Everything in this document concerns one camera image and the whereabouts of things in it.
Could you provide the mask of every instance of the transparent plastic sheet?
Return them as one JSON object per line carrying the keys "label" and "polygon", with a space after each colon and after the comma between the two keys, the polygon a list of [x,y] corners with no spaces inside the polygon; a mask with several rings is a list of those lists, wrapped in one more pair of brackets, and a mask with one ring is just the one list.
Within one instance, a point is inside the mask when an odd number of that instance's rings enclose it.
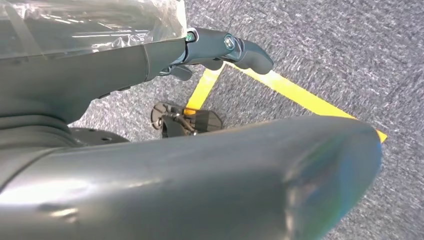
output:
{"label": "transparent plastic sheet", "polygon": [[0,60],[184,38],[183,0],[0,0]]}

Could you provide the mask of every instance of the yellow tape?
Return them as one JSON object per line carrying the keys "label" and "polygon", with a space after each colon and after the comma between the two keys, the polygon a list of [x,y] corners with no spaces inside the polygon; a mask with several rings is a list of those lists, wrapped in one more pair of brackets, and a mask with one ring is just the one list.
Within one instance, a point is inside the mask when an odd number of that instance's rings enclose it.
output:
{"label": "yellow tape", "polygon": [[[286,96],[290,100],[294,101],[295,103],[301,105],[302,107],[308,109],[309,111],[315,114],[356,119],[354,116],[349,115],[341,109],[331,105],[325,100],[315,96],[314,94],[301,88],[300,86],[296,85],[287,78],[282,77],[274,71],[271,71],[266,75],[260,75],[251,69],[240,69],[230,63],[228,63],[228,65],[235,69],[238,69],[239,71],[254,78],[255,80],[258,80],[259,82],[270,87],[272,90],[280,93],[283,96]],[[378,130],[377,133],[380,137],[380,141],[384,142],[387,138],[387,135]]]}
{"label": "yellow tape", "polygon": [[225,64],[223,64],[219,70],[213,71],[213,70],[206,69],[204,71],[193,94],[188,100],[188,103],[186,106],[188,109],[184,110],[184,114],[187,114],[187,115],[195,114],[196,111],[194,110],[199,110],[202,107],[203,103],[206,101],[206,98],[208,97],[209,93],[214,87],[215,82],[218,80],[224,67],[225,67]]}

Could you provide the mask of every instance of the bolt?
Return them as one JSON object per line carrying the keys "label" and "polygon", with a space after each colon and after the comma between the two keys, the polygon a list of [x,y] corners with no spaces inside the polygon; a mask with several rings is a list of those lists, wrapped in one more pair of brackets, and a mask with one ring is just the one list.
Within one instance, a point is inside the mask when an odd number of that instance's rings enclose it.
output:
{"label": "bolt", "polygon": [[228,34],[225,36],[224,43],[225,43],[226,49],[228,50],[234,50],[234,48],[236,47],[234,37],[231,34]]}

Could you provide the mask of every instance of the robotic arm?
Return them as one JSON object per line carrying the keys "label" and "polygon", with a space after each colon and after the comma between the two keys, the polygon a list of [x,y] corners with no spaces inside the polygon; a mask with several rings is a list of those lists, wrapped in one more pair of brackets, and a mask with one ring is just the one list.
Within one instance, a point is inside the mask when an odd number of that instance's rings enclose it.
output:
{"label": "robotic arm", "polygon": [[[55,8],[49,8],[51,2],[61,8],[90,3],[91,13],[100,19],[103,12],[98,9],[104,3],[121,1],[44,0],[40,2],[52,12],[37,13],[34,9],[20,14],[16,6],[18,14],[8,12],[13,10],[10,2],[0,1],[0,6],[9,6],[7,11],[0,9],[0,39],[10,29],[19,29],[19,34],[5,39],[7,43],[25,36],[28,31],[23,26],[39,28],[26,16],[46,17],[47,23],[42,20],[47,24],[44,30],[58,31],[73,27],[73,21],[89,20],[71,18],[72,14],[62,19],[54,14]],[[102,10],[116,9],[109,6]],[[87,12],[77,10],[81,16]],[[115,12],[110,14],[114,21],[116,16]],[[4,19],[15,22],[11,26]],[[104,32],[119,28],[106,21],[99,23],[103,25],[94,26]],[[34,35],[34,39],[57,40],[62,36],[46,38],[48,31],[40,32],[43,34]],[[70,39],[132,36],[132,32],[122,30],[96,34],[77,32]],[[90,41],[91,51],[94,42]],[[38,42],[41,50],[42,44],[49,48],[68,43]],[[7,46],[7,50],[16,47]],[[90,147],[81,147],[67,127],[83,115],[93,99],[156,76],[175,75],[188,80],[191,72],[187,65],[201,64],[216,70],[224,61],[260,74],[273,67],[258,45],[228,32],[203,28],[189,29],[185,38],[91,54],[45,51],[42,55],[0,57],[0,238],[322,237],[358,202],[379,170],[379,137],[365,123],[304,116],[191,137]]]}

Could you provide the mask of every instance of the gray plastic cover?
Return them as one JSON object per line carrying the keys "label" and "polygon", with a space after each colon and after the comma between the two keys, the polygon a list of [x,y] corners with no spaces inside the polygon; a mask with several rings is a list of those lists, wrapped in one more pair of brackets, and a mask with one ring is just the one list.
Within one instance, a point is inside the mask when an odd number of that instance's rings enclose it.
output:
{"label": "gray plastic cover", "polygon": [[183,0],[0,0],[0,61],[184,38]]}

